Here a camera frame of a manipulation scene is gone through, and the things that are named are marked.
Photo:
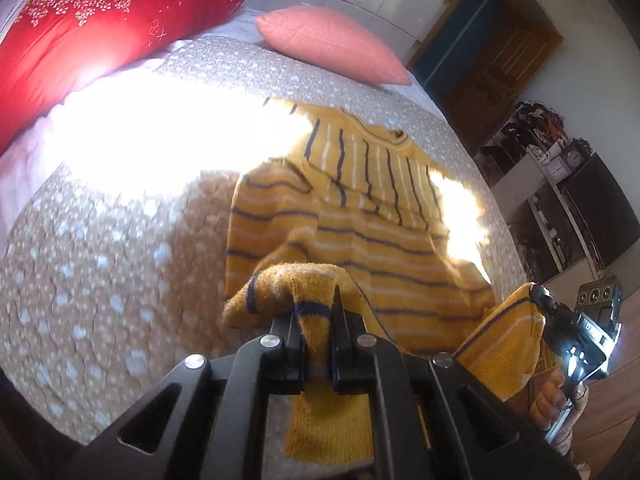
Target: yellow sweater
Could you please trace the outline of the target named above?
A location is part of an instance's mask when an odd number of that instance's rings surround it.
[[[402,131],[364,125],[338,108],[265,102],[283,105],[306,117],[310,131],[238,182],[226,251],[226,293],[234,298],[225,322],[273,317],[264,307],[270,267],[333,264],[403,351],[456,352],[500,398],[519,391],[536,368],[543,318],[527,301],[528,287],[497,306],[473,264],[447,257],[442,197],[430,179],[442,168]],[[367,458],[367,419],[365,399],[338,398],[328,381],[316,381],[296,399],[286,451],[321,463]]]

